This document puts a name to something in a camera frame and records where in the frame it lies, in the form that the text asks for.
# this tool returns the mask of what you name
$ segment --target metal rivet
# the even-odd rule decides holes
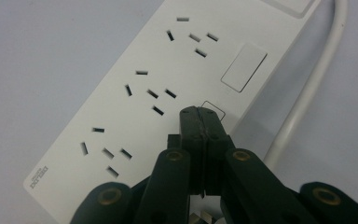
[[[121,190],[116,188],[106,189],[98,195],[98,203],[110,205],[116,203],[121,198]]]
[[[251,159],[251,156],[243,151],[236,151],[232,154],[232,156],[239,161],[247,161]]]
[[[316,188],[312,191],[313,196],[321,201],[322,203],[326,203],[329,205],[339,205],[341,204],[341,199],[335,192],[330,189],[325,188]]]
[[[167,158],[170,161],[179,161],[183,158],[183,155],[178,151],[173,151],[167,154]]]

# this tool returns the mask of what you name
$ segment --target power switch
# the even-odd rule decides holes
[[[262,0],[281,11],[301,19],[308,12],[313,0]]]
[[[264,50],[246,43],[223,75],[222,82],[235,91],[241,92],[266,56],[267,53]]]

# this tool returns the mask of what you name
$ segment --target socket slot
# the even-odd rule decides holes
[[[203,58],[206,58],[207,53],[205,53],[204,51],[202,51],[200,49],[196,49],[195,52],[198,53]]]
[[[176,94],[175,93],[173,93],[173,92],[171,92],[170,90],[168,90],[168,89],[166,89],[165,90],[165,93],[167,93],[167,94],[169,94],[173,99],[175,99],[176,98]]]
[[[129,96],[132,96],[132,91],[129,85],[126,85],[126,91]]]
[[[211,33],[208,33],[206,36],[208,36],[209,38],[211,38],[212,40],[214,40],[216,42],[219,40],[219,38],[217,36],[215,36],[215,35],[213,35]]]
[[[201,39],[200,39],[198,36],[193,35],[193,34],[190,34],[188,37],[192,38],[193,40],[195,40],[195,41],[197,41],[197,42],[200,42],[200,41],[201,41]]]
[[[106,170],[107,172],[109,172],[109,174],[111,174],[115,178],[118,178],[118,172],[116,172],[112,167],[108,166]]]
[[[170,40],[171,40],[171,41],[173,41],[173,40],[174,40],[174,38],[173,38],[173,35],[172,35],[171,31],[167,31],[167,35],[168,35],[168,37],[170,38]]]
[[[92,128],[92,131],[94,133],[104,133],[104,129],[103,128]]]
[[[120,150],[120,152],[123,154],[123,156],[125,156],[127,159],[131,159],[132,158],[132,155],[130,154],[130,152],[126,151],[126,149],[122,148]]]
[[[147,71],[139,71],[139,70],[135,72],[136,75],[140,75],[140,76],[147,76],[148,73],[149,72]]]
[[[112,160],[115,157],[115,155],[113,155],[112,152],[110,152],[106,148],[103,149],[103,154],[105,154],[105,156],[107,156],[110,160]]]
[[[176,18],[177,21],[190,21],[189,17],[177,17]]]
[[[152,109],[153,109],[154,111],[156,111],[156,113],[160,114],[161,116],[164,115],[164,112],[163,112],[162,110],[158,109],[157,107],[153,106]]]
[[[147,93],[149,93],[151,96],[153,96],[156,99],[158,98],[158,95],[155,92],[151,91],[151,90],[148,90]]]
[[[82,142],[80,145],[81,145],[81,149],[83,150],[83,155],[87,156],[89,154],[89,151],[87,150],[86,143]]]

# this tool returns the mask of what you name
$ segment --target white power cord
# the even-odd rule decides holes
[[[273,170],[287,148],[300,121],[303,119],[310,103],[313,100],[328,66],[330,65],[337,50],[338,43],[342,37],[348,14],[348,0],[335,0],[334,20],[324,45],[324,51],[312,70],[303,90],[298,95],[295,104],[287,115],[282,127],[275,136],[264,163],[270,170]]]

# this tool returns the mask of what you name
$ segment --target power outlet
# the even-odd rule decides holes
[[[211,108],[232,133],[318,4],[166,0],[24,187],[68,223],[96,186],[151,174],[181,109]]]

